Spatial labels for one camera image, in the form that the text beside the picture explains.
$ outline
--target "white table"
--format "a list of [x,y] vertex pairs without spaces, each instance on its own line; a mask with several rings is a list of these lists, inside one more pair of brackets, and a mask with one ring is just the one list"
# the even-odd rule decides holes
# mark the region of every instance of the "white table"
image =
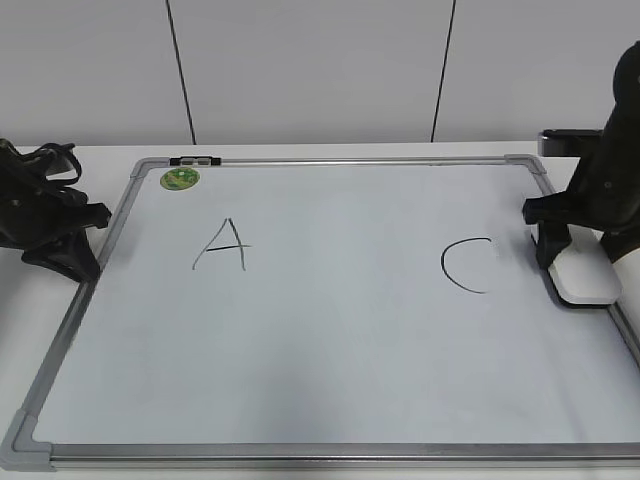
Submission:
[[[133,164],[144,157],[229,154],[244,158],[260,157],[394,157],[394,156],[491,156],[506,153],[536,153],[535,142],[461,143],[461,144],[368,144],[368,145],[267,145],[267,146],[134,146],[78,147],[76,154],[83,164],[84,176],[78,188],[90,195],[91,201],[104,202],[112,210],[127,184]],[[557,189],[562,189],[575,168],[575,159],[543,161]],[[100,247],[105,231],[90,230],[94,249]],[[617,265],[627,290],[640,286],[640,254],[632,254]],[[20,252],[0,250],[0,431],[2,434],[33,381],[44,354],[63,318],[76,290],[76,284],[44,269],[20,262]],[[640,302],[627,301],[630,313],[640,313]],[[391,478],[390,471],[325,471],[288,472],[60,472],[28,474],[0,471],[0,478]],[[403,475],[420,478],[514,478],[515,472],[499,471],[405,471]],[[601,470],[595,472],[518,471],[517,478],[638,478],[640,470]]]

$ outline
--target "whiteboard frame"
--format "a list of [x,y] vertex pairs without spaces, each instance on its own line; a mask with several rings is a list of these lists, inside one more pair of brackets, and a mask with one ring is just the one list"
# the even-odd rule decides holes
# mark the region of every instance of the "whiteboard frame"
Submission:
[[[153,157],[140,160],[112,219],[98,256],[107,264],[142,182],[154,168],[277,167],[289,165],[521,165],[541,194],[554,193],[540,160],[531,155],[503,157],[404,157],[343,159],[220,159]],[[82,283],[42,362],[29,392],[0,445],[0,466],[8,470],[59,468],[335,468],[335,467],[583,467],[640,465],[640,442],[554,444],[55,444],[33,440],[38,415],[81,324],[97,282]],[[640,341],[622,308],[608,308],[636,363]]]

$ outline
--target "round sticker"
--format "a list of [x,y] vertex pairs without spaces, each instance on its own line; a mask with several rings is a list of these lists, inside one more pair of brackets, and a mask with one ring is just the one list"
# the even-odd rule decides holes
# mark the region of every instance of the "round sticker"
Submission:
[[200,174],[193,168],[174,168],[160,179],[160,185],[167,190],[186,190],[200,180]]

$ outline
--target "whiteboard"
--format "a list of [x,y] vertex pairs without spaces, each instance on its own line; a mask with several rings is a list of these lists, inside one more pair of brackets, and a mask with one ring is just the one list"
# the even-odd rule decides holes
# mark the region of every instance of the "whiteboard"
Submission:
[[[640,439],[616,327],[558,305],[535,264],[527,168],[206,167],[183,191],[167,170],[142,181],[36,440]],[[220,229],[209,248],[236,248],[194,269]],[[468,238],[490,241],[451,247],[448,278]]]

